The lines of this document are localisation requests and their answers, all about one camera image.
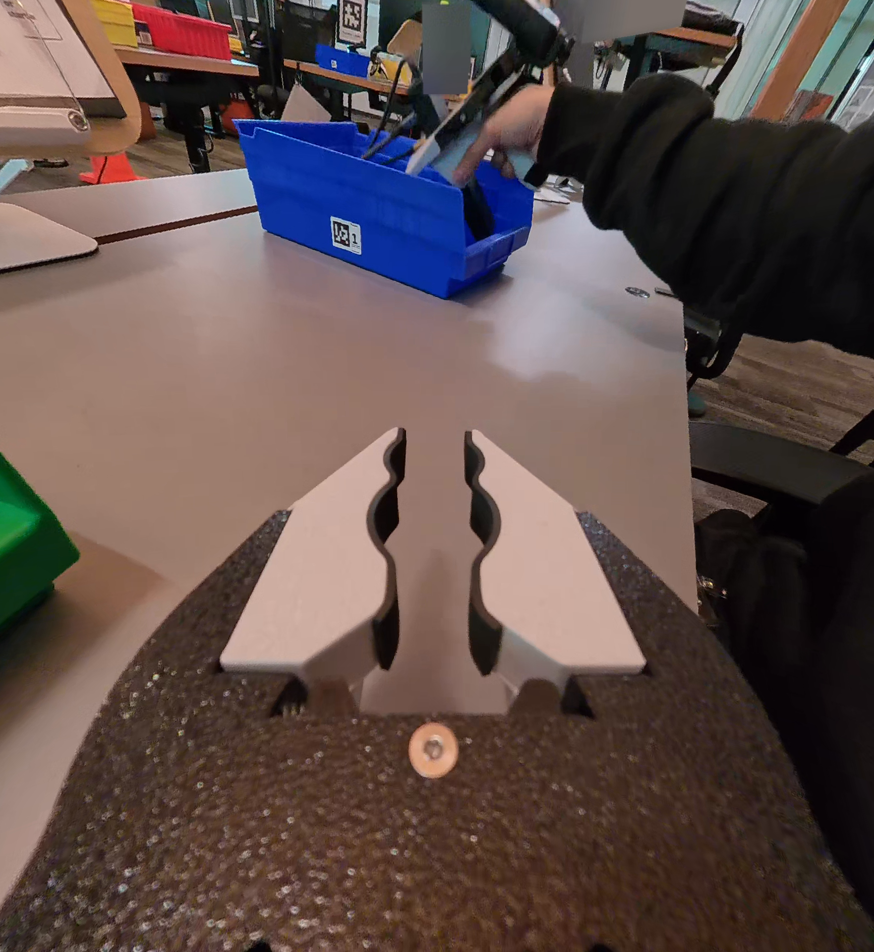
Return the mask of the black usb hub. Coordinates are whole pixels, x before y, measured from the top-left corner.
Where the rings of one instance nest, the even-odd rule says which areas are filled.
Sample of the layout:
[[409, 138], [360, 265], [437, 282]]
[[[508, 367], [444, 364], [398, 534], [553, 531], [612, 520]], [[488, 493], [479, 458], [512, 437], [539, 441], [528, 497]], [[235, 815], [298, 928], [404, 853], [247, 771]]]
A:
[[476, 177], [462, 188], [464, 218], [475, 242], [481, 242], [496, 231], [495, 217]]

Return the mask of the black office chair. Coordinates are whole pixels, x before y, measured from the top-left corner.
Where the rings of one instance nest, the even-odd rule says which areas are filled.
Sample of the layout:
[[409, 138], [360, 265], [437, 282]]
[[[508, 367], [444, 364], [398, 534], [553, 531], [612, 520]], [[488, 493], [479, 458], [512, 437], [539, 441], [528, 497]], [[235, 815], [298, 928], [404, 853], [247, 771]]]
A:
[[689, 422], [694, 478], [776, 506], [819, 506], [871, 468], [829, 450], [728, 423]]

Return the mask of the person's right hand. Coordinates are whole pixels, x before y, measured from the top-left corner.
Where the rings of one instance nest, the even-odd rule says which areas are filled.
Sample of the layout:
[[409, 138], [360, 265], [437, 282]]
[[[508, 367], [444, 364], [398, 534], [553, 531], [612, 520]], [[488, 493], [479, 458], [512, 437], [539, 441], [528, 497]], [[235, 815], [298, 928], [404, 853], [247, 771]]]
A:
[[473, 178], [488, 153], [490, 164], [504, 178], [516, 180], [519, 173], [513, 155], [525, 155], [535, 162], [546, 115], [555, 87], [529, 85], [515, 92], [483, 121], [478, 142], [457, 169], [457, 185]]

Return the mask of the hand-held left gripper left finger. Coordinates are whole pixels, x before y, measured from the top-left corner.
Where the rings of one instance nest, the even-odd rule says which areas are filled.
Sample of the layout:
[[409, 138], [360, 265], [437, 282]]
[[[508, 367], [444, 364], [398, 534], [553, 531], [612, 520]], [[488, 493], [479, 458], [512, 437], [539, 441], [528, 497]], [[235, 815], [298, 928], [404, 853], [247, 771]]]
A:
[[289, 511], [220, 656], [230, 673], [362, 681], [397, 654], [396, 565], [407, 432], [393, 427]]

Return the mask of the person's right forearm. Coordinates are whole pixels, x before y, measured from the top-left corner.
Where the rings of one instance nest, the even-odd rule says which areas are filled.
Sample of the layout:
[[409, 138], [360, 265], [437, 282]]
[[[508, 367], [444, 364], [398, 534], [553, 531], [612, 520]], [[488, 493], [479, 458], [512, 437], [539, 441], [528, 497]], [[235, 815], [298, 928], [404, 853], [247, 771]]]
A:
[[716, 118], [675, 75], [556, 89], [538, 162], [697, 312], [874, 360], [874, 123]]

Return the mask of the instruction sheet holder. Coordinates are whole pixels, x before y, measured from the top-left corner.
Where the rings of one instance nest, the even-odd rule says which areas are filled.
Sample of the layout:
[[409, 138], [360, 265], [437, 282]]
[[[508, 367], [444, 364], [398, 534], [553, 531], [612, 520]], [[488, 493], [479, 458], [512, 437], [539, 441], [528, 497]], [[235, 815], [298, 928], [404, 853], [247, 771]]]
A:
[[110, 88], [57, 1], [0, 1], [0, 159], [63, 158], [89, 125], [76, 93]]

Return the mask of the wooden backing board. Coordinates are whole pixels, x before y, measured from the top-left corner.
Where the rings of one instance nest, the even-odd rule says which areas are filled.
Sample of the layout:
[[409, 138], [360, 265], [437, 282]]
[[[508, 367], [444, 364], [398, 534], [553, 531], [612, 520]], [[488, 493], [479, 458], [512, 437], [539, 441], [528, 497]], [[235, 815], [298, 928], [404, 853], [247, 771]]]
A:
[[125, 152], [138, 143], [143, 130], [138, 95], [92, 3], [59, 1], [58, 6], [110, 88], [112, 97], [111, 105], [106, 101], [94, 104], [93, 97], [76, 93], [89, 132], [82, 144], [66, 146], [63, 158], [73, 161]]

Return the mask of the small blue plastic bin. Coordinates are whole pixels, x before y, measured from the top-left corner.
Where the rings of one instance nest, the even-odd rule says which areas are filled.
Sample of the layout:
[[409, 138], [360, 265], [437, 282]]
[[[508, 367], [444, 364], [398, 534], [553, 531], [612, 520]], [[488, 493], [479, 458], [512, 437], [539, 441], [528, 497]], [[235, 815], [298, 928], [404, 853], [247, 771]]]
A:
[[315, 62], [325, 69], [342, 76], [367, 79], [370, 68], [370, 58], [361, 52], [339, 50], [326, 44], [316, 44]]

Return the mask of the silver stand base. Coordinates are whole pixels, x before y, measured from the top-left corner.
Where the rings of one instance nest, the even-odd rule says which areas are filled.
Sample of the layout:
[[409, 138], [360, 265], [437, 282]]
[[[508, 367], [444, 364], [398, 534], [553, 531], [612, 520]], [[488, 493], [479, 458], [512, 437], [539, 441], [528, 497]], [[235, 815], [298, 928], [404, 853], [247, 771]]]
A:
[[[30, 161], [0, 161], [0, 194], [32, 167]], [[96, 239], [36, 212], [0, 202], [0, 274], [75, 260], [96, 253]]]

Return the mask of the person's legs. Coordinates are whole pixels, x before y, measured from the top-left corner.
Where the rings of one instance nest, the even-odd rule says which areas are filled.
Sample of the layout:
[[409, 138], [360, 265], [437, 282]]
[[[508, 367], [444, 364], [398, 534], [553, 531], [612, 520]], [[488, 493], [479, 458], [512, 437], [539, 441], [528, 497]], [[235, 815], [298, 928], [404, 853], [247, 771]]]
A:
[[759, 697], [874, 921], [874, 466], [802, 521], [695, 526], [716, 634]]

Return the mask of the orange traffic cone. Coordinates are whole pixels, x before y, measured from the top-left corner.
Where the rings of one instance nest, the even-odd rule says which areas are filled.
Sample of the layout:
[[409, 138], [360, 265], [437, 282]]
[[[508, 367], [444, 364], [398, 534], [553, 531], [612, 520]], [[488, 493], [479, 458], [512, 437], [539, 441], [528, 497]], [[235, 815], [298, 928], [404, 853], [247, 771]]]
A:
[[81, 184], [125, 184], [147, 180], [147, 177], [134, 172], [125, 152], [111, 156], [90, 157], [90, 170], [80, 173]]

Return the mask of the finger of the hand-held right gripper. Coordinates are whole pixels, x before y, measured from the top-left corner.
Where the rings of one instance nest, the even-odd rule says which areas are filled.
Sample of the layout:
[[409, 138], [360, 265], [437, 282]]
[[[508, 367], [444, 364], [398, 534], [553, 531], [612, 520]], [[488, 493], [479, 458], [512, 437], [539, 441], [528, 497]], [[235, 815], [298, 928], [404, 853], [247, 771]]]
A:
[[414, 150], [407, 162], [406, 174], [419, 176], [433, 168], [442, 176], [453, 176], [467, 150], [478, 139], [483, 114], [463, 112], [448, 114], [423, 144]]
[[439, 152], [435, 158], [435, 172], [450, 184], [456, 184], [456, 172], [466, 160], [467, 153], [478, 142], [482, 125], [467, 127], [441, 127], [435, 133], [435, 143]]

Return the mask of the yellow plastic bin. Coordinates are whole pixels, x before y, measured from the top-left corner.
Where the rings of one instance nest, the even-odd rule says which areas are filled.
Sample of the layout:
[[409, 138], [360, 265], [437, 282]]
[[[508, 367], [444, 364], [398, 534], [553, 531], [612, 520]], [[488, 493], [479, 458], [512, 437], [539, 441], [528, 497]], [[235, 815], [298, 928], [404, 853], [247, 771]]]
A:
[[129, 2], [93, 0], [90, 5], [112, 46], [132, 50], [138, 47], [135, 18]]

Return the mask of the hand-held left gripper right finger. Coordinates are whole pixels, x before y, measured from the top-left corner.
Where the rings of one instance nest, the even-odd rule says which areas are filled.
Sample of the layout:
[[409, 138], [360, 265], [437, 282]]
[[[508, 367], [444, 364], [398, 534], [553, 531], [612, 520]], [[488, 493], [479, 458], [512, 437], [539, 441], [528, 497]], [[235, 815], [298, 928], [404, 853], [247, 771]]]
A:
[[466, 433], [468, 641], [502, 684], [631, 676], [646, 659], [573, 506], [479, 430]]

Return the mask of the red plastic bin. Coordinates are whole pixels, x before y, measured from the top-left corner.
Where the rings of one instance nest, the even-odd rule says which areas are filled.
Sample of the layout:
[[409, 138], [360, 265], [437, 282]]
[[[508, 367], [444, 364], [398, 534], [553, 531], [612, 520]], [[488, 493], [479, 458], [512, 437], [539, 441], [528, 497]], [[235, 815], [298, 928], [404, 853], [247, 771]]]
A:
[[229, 61], [232, 58], [227, 25], [157, 6], [131, 3], [134, 20], [145, 24], [153, 47], [163, 53]]

